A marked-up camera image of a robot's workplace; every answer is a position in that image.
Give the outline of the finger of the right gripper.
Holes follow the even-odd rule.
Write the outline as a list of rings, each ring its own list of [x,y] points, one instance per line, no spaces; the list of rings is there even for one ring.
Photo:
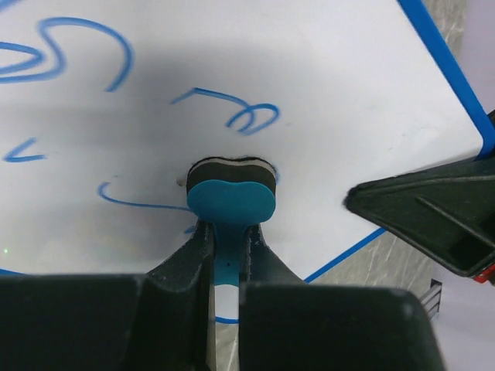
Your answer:
[[[461,277],[494,265],[494,159],[365,182],[343,201]]]

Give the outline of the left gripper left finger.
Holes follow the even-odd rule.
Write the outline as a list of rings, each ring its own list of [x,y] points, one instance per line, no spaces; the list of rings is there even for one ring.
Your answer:
[[[213,230],[145,274],[4,275],[3,370],[212,370]]]

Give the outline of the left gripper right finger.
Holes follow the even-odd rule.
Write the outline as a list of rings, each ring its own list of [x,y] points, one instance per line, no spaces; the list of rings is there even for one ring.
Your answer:
[[[422,303],[397,288],[307,284],[259,226],[241,251],[241,370],[443,370]]]

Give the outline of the blue whiteboard eraser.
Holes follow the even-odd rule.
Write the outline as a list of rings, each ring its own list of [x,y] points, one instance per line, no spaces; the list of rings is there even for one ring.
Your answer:
[[[246,233],[276,208],[278,173],[257,157],[207,157],[186,176],[186,203],[214,232],[214,284],[238,286]]]

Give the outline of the blue-framed small whiteboard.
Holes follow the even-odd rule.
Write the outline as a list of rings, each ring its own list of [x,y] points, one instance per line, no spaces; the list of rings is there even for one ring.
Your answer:
[[[493,146],[419,1],[1,3],[4,272],[148,271],[196,222],[191,165],[255,156],[313,281],[381,235],[351,187]]]

